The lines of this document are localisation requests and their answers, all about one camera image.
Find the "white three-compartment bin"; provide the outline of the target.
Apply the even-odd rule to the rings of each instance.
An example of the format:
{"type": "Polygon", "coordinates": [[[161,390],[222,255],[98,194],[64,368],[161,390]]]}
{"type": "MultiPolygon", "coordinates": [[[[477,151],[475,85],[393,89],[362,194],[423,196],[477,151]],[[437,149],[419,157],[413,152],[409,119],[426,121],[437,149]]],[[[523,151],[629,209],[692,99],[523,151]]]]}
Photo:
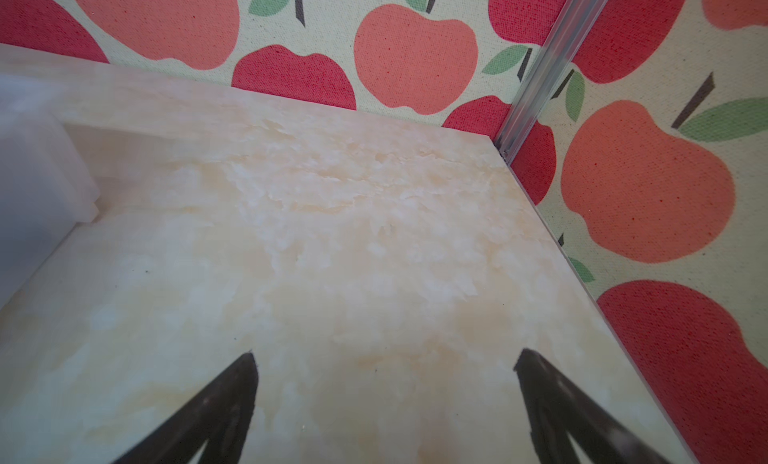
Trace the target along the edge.
{"type": "Polygon", "coordinates": [[[1,303],[6,304],[78,223],[100,191],[53,104],[61,88],[1,76],[1,303]]]}

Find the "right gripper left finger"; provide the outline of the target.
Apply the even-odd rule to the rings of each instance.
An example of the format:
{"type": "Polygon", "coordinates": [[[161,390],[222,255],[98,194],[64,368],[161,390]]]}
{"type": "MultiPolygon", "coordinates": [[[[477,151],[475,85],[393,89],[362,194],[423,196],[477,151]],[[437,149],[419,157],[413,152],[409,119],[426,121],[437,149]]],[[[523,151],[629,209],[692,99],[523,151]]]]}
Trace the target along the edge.
{"type": "Polygon", "coordinates": [[[237,463],[255,409],[254,355],[235,359],[118,463],[237,463]]]}

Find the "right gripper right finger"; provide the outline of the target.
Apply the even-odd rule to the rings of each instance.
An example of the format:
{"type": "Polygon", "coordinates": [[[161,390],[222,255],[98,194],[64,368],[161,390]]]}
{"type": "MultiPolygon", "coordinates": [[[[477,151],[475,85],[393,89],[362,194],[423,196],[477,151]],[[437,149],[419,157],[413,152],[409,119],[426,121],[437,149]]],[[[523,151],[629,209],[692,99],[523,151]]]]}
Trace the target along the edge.
{"type": "Polygon", "coordinates": [[[542,463],[665,463],[655,449],[605,411],[539,352],[525,348],[514,366],[531,440],[542,463]]]}

